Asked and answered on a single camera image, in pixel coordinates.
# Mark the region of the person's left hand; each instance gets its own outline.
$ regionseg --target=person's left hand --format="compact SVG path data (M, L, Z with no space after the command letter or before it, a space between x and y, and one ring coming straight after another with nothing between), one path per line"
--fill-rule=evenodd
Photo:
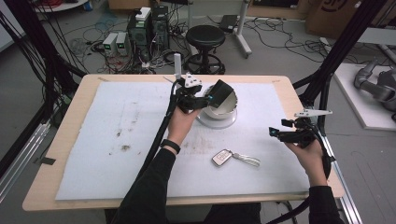
M200 111L201 109L198 109L193 110L190 114L185 114L177 106L168 125L167 139L180 146Z

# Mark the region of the black wristband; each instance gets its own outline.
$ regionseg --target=black wristband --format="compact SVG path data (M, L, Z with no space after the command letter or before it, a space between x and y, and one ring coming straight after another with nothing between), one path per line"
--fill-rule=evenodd
M163 142L161 143L161 147L164 147L164 146L171 147L172 149L174 149L177 152L177 154L180 151L180 146L168 139L163 139Z

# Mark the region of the black stool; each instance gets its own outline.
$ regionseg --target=black stool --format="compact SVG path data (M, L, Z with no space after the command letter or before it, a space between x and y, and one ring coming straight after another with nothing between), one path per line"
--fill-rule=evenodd
M192 55L184 63L185 69L192 74L224 74L225 67L221 60L209 54L210 50L222 45L225 41L225 34L220 28L211 25L194 26L187 32L186 40L198 49L198 54Z

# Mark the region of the black long-sleeve shirt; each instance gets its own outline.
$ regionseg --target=black long-sleeve shirt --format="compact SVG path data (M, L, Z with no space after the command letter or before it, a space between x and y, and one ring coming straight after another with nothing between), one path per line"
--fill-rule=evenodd
M166 223L167 186L175 160L176 156L169 150L162 148L158 152L122 200L112 224ZM310 188L309 198L309 223L344 223L339 217L330 187Z

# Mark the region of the keychain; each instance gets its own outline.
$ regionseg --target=keychain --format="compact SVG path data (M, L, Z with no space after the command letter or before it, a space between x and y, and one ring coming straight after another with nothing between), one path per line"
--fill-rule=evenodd
M234 157L237 160L240 161L244 161L250 165L254 165L254 166L260 166L260 160L253 158L253 157L249 157L249 156L245 156L245 155L241 155L239 153L232 153L231 150L228 149L223 149L222 151L220 151L218 154L216 154L213 158L212 161L217 165L217 166L221 166L222 164L224 164L224 162L226 162L227 160L229 160L231 157Z

